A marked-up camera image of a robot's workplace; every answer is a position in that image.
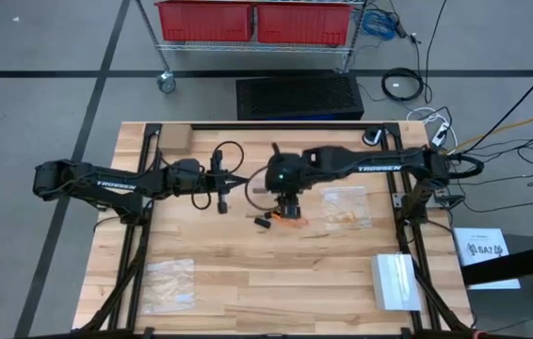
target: white box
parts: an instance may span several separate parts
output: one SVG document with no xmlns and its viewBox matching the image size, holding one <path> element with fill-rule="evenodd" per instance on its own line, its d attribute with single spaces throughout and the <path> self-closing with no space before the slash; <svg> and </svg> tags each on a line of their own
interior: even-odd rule
<svg viewBox="0 0 533 339">
<path fill-rule="evenodd" d="M 371 258 L 378 309 L 421 311 L 421 298 L 409 254 L 378 254 Z"/>
<path fill-rule="evenodd" d="M 462 266 L 506 256 L 508 245 L 501 229 L 488 228 L 453 228 L 455 245 L 459 252 Z M 500 282 L 486 282 L 468 286 L 471 290 L 481 289 L 520 289 L 520 281 L 509 279 Z"/>
</svg>

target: power strip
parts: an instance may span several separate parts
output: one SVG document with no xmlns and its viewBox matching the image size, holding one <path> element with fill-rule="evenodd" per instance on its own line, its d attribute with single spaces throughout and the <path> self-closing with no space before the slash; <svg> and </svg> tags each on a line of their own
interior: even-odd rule
<svg viewBox="0 0 533 339">
<path fill-rule="evenodd" d="M 448 122 L 443 122 L 438 128 L 438 132 L 436 132 L 436 135 L 432 138 L 432 144 L 440 147 L 444 142 L 446 131 L 448 131 L 448 128 L 450 126 L 451 125 Z"/>
</svg>

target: blue cable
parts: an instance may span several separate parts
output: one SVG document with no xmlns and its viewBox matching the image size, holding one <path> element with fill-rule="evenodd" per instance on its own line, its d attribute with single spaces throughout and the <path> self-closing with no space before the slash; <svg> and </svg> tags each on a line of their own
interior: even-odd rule
<svg viewBox="0 0 533 339">
<path fill-rule="evenodd" d="M 358 13 L 353 12 L 354 20 L 358 20 Z M 396 36 L 396 20 L 388 13 L 379 10 L 367 10 L 361 23 L 361 34 L 378 37 L 389 41 Z"/>
</svg>

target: red storage bin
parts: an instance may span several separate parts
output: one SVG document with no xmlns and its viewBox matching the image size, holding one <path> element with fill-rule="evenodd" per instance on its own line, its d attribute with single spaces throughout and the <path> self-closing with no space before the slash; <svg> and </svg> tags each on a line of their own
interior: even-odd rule
<svg viewBox="0 0 533 339">
<path fill-rule="evenodd" d="M 260 4 L 260 42 L 346 44 L 351 6 Z"/>
<path fill-rule="evenodd" d="M 164 40 L 248 41 L 250 4 L 168 1 L 155 4 Z"/>
</svg>

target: black clamp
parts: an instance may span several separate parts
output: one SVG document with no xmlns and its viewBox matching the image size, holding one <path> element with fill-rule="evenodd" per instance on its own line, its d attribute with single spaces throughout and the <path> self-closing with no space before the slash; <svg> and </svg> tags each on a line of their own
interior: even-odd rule
<svg viewBox="0 0 533 339">
<path fill-rule="evenodd" d="M 363 143 L 367 146 L 378 146 L 381 137 L 385 136 L 386 132 L 382 126 L 368 126 L 363 133 Z"/>
</svg>

